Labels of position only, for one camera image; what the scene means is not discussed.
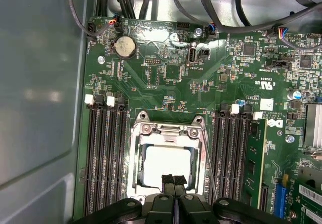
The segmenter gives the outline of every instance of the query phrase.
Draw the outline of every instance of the expansion slot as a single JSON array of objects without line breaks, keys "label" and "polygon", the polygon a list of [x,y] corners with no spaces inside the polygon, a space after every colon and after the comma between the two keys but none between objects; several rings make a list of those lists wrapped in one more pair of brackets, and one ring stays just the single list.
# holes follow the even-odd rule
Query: expansion slot
[{"label": "expansion slot", "polygon": [[124,101],[111,107],[90,107],[83,215],[122,197],[127,112]]},{"label": "expansion slot", "polygon": [[[240,200],[245,148],[247,142],[248,116],[230,115],[228,111],[217,112],[213,123],[212,168],[218,198]],[[213,201],[212,187],[209,201]]]}]

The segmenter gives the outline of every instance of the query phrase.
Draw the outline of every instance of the capacitor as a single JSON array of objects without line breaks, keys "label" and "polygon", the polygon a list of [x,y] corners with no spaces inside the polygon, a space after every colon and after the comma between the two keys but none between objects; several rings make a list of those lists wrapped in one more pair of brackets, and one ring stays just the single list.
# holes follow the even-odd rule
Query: capacitor
[{"label": "capacitor", "polygon": [[244,105],[246,105],[246,102],[244,101],[244,100],[241,100],[241,99],[237,99],[236,100],[236,104],[238,104],[239,106],[244,106]]},{"label": "capacitor", "polygon": [[302,97],[302,93],[299,92],[299,91],[290,91],[288,94],[287,94],[287,98],[289,100],[300,100]]},{"label": "capacitor", "polygon": [[105,62],[105,58],[104,58],[103,56],[99,56],[99,57],[97,58],[97,62],[98,62],[98,64],[104,64],[104,62]]}]

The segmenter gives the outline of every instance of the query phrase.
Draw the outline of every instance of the green circuit board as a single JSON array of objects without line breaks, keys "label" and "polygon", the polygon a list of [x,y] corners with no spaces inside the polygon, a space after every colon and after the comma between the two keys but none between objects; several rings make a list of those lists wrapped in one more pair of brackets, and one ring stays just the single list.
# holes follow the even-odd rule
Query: green circuit board
[{"label": "green circuit board", "polygon": [[[91,25],[97,30],[108,20],[91,18]],[[88,41],[83,86],[84,97],[90,94],[106,100],[107,96],[113,95],[126,103],[125,114],[115,116],[118,121],[116,128],[122,127],[124,119],[127,119],[123,126],[125,132],[121,134],[126,136],[124,146],[114,146],[108,150],[108,146],[100,145],[102,153],[112,153],[112,159],[118,155],[113,153],[122,153],[117,159],[122,162],[121,170],[113,169],[120,173],[117,180],[112,181],[113,184],[119,183],[119,189],[117,193],[109,192],[115,195],[115,200],[126,197],[128,138],[131,126],[142,110],[149,113],[150,119],[160,122],[191,123],[196,115],[203,116],[210,136],[210,152],[213,151],[215,115],[223,104],[230,106],[245,101],[253,115],[262,112],[260,118],[266,120],[258,120],[257,131],[261,135],[248,138],[246,149],[246,159],[252,158],[252,165],[255,165],[248,168],[258,177],[251,180],[246,189],[250,188],[248,194],[257,193],[252,194],[252,200],[248,197],[247,202],[258,207],[260,185],[264,183],[268,187],[265,207],[268,213],[274,212],[275,186],[282,182],[284,174],[296,176],[299,167],[322,170],[322,161],[305,153],[307,147],[304,144],[306,105],[315,103],[316,98],[321,96],[320,51],[290,49],[276,36],[269,37],[266,31],[234,35],[213,32],[209,35],[205,27],[189,23],[135,19],[123,19],[122,23],[123,33],[116,32],[111,25],[97,41]],[[196,28],[202,29],[201,36],[195,36]],[[177,41],[185,44],[172,42],[173,34],[177,36]],[[120,59],[115,53],[114,41],[124,35],[130,36],[136,44],[136,53],[130,59]],[[296,33],[288,33],[285,38],[302,46],[315,46],[321,40],[320,36]],[[191,42],[197,43],[196,58],[193,63],[187,63]],[[100,56],[104,58],[103,63],[98,63]],[[300,101],[288,98],[291,91],[301,92]],[[104,200],[93,206],[85,201],[88,194],[86,182],[102,180],[98,174],[95,179],[86,174],[90,119],[95,117],[83,104],[74,219],[113,202]],[[101,130],[103,135],[106,131],[112,130],[108,126]],[[287,143],[286,137],[289,135],[295,138],[295,142]],[[250,157],[254,151],[257,151],[257,155]],[[105,158],[101,159],[106,169],[105,161]],[[205,186],[205,195],[208,192],[209,188]]]}]

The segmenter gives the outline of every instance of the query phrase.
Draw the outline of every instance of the integrated circuit chip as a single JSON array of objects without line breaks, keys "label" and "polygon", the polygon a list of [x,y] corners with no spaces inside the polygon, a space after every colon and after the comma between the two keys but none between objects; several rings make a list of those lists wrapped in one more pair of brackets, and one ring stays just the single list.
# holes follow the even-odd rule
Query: integrated circuit chip
[{"label": "integrated circuit chip", "polygon": [[301,55],[300,68],[311,69],[313,57],[311,55]]},{"label": "integrated circuit chip", "polygon": [[226,75],[226,74],[221,74],[221,75],[220,75],[220,80],[221,80],[222,82],[227,82],[227,81],[228,81],[228,75]]},{"label": "integrated circuit chip", "polygon": [[255,55],[255,45],[253,45],[253,44],[244,44],[244,46],[243,46],[243,55],[245,55],[245,56],[254,56]]}]

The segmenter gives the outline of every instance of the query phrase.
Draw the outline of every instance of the ram slot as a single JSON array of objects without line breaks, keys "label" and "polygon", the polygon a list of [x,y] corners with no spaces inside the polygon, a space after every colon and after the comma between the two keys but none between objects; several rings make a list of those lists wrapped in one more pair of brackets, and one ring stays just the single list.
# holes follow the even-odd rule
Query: ram slot
[{"label": "ram slot", "polygon": [[100,137],[98,141],[98,157],[97,157],[97,175],[98,184],[96,188],[96,210],[100,210],[104,207],[104,192],[105,192],[105,165],[106,165],[106,127],[107,127],[107,111],[102,110],[102,119],[100,119],[100,132],[97,135]]},{"label": "ram slot", "polygon": [[[215,178],[215,183],[217,178],[217,165],[215,164],[217,162],[218,158],[218,134],[219,134],[219,124],[220,124],[220,118],[219,116],[214,117],[213,121],[213,129],[212,129],[212,148],[211,148],[211,167],[213,176]],[[209,203],[212,204],[214,202],[214,196],[213,196],[213,186],[211,185],[210,182],[210,188],[209,188]]]},{"label": "ram slot", "polygon": [[229,130],[228,130],[228,141],[226,146],[226,162],[225,168],[225,178],[224,178],[224,195],[223,197],[232,198],[232,183],[233,175],[232,169],[235,159],[233,158],[236,149],[237,139],[237,129],[238,129],[238,115],[231,115],[229,119]]},{"label": "ram slot", "polygon": [[121,110],[119,112],[119,127],[118,127],[118,151],[116,153],[116,201],[122,198],[122,178],[123,178],[123,160],[124,149],[126,140],[126,124],[127,124],[127,112]]},{"label": "ram slot", "polygon": [[240,200],[241,198],[241,188],[243,186],[243,176],[244,176],[244,162],[246,154],[246,144],[247,144],[247,133],[249,129],[249,119],[247,115],[242,115],[240,120],[240,125],[238,128],[238,141],[236,145],[237,156],[235,162],[235,183],[233,190],[233,199]]},{"label": "ram slot", "polygon": [[90,110],[88,150],[86,162],[86,184],[84,197],[84,215],[95,211],[96,188],[97,188],[97,145],[99,132],[101,129],[102,111],[98,109]]},{"label": "ram slot", "polygon": [[105,205],[113,203],[114,195],[114,152],[115,152],[115,130],[117,123],[117,112],[111,110],[108,112],[108,126],[107,126],[107,161],[106,161],[106,192],[105,192]]}]

